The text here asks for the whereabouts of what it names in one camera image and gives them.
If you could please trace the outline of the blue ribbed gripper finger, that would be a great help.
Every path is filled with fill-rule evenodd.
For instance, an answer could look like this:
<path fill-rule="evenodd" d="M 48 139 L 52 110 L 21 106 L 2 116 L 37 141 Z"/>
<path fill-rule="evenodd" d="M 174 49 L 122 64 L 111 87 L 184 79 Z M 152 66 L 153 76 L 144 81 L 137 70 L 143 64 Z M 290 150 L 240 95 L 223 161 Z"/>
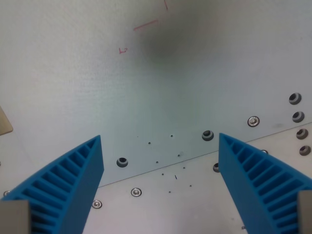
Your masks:
<path fill-rule="evenodd" d="M 297 234 L 297 195 L 312 180 L 243 141 L 219 134 L 218 168 L 249 234 Z"/>
<path fill-rule="evenodd" d="M 103 172 L 96 136 L 34 173 L 2 201 L 29 202 L 33 234 L 81 234 Z"/>

